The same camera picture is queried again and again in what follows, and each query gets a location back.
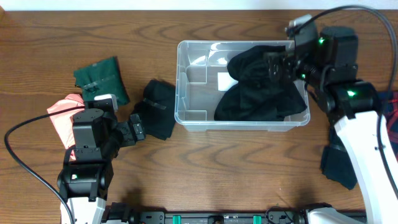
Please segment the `navy blue garment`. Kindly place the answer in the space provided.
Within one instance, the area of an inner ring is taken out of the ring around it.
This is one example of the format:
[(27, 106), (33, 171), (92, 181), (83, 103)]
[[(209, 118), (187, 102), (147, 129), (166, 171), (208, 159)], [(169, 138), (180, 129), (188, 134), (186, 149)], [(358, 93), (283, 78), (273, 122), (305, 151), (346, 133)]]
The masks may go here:
[(320, 162), (322, 174), (348, 190), (353, 190), (358, 181), (347, 150), (334, 127), (330, 127), (328, 139), (329, 145), (324, 147)]

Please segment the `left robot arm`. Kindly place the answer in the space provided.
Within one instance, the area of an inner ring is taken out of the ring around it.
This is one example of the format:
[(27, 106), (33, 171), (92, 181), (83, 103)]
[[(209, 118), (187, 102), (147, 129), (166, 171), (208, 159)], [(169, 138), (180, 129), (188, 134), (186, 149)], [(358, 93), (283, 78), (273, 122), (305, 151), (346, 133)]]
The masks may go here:
[(122, 147), (146, 134), (138, 114), (118, 122), (113, 111), (91, 108), (73, 116), (75, 145), (64, 158), (57, 184), (66, 203), (62, 223), (139, 223), (140, 215), (124, 203), (107, 205), (112, 161)]

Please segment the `small black garment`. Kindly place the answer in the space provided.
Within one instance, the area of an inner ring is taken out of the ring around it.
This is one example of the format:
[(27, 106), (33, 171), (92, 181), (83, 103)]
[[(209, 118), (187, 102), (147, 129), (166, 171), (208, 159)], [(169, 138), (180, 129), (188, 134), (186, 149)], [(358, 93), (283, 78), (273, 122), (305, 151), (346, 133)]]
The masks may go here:
[(175, 87), (160, 80), (151, 80), (143, 91), (142, 101), (134, 105), (146, 134), (166, 140), (175, 125)]

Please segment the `red blue plaid shirt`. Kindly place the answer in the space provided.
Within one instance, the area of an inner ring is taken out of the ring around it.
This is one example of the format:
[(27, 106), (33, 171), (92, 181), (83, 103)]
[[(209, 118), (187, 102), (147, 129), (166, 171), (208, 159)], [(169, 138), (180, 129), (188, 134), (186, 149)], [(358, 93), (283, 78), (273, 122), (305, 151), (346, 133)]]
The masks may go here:
[(384, 116), (386, 117), (387, 132), (390, 141), (397, 143), (397, 112), (398, 112), (398, 99), (397, 92), (393, 91), (391, 94), (387, 92), (379, 93), (382, 100), (387, 100), (387, 106), (384, 109)]

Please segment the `dark green garment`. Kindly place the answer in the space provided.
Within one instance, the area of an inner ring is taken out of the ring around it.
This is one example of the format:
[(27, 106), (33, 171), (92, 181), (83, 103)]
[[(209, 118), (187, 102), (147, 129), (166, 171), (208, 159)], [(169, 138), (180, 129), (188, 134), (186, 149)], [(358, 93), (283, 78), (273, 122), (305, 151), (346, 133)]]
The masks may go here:
[(75, 86), (82, 90), (84, 101), (93, 101), (96, 96), (113, 94), (118, 106), (130, 102), (121, 78), (117, 57), (110, 57), (73, 72)]

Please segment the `pink printed shirt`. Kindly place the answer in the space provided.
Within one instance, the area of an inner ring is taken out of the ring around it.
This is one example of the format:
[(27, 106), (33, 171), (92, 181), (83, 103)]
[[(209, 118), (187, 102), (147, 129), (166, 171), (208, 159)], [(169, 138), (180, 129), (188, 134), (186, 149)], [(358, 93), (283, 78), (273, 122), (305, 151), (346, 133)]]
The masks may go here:
[[(80, 94), (69, 94), (64, 99), (57, 101), (54, 105), (47, 108), (47, 113), (55, 113), (61, 110), (84, 106), (83, 98)], [(72, 130), (73, 115), (83, 109), (71, 110), (50, 117), (50, 120), (59, 135), (65, 149), (75, 145), (75, 139)]]

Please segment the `large black garment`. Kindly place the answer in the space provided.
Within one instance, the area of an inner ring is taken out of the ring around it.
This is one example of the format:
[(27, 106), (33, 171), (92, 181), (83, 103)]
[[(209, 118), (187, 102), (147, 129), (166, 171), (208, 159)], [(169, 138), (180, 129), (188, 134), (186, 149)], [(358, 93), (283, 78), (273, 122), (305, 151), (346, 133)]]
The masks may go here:
[(292, 80), (282, 78), (284, 45), (257, 45), (227, 64), (237, 81), (220, 99), (216, 121), (283, 121), (307, 109)]

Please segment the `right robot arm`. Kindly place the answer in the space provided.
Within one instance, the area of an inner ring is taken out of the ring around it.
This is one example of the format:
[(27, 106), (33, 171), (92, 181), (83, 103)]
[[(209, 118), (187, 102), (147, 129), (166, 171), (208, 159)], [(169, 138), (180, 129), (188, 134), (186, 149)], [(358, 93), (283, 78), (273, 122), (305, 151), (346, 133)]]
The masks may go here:
[(357, 78), (359, 40), (349, 27), (290, 21), (292, 45), (266, 53), (273, 82), (301, 80), (341, 139), (363, 196), (368, 223), (397, 221), (397, 161), (373, 85)]

